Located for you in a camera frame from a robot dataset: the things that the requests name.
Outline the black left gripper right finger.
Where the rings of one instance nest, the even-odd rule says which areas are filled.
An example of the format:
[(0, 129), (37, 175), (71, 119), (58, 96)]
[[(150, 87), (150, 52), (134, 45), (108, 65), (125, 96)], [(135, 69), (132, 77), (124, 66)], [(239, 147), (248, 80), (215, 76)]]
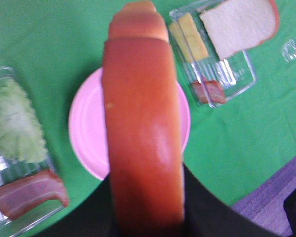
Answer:
[(185, 225), (184, 237), (275, 237), (232, 210), (207, 188), (184, 165)]

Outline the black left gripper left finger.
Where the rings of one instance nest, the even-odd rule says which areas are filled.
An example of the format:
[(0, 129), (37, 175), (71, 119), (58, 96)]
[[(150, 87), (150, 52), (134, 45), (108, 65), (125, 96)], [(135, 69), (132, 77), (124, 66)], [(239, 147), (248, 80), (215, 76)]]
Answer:
[(117, 237), (109, 176), (74, 211), (36, 236)]

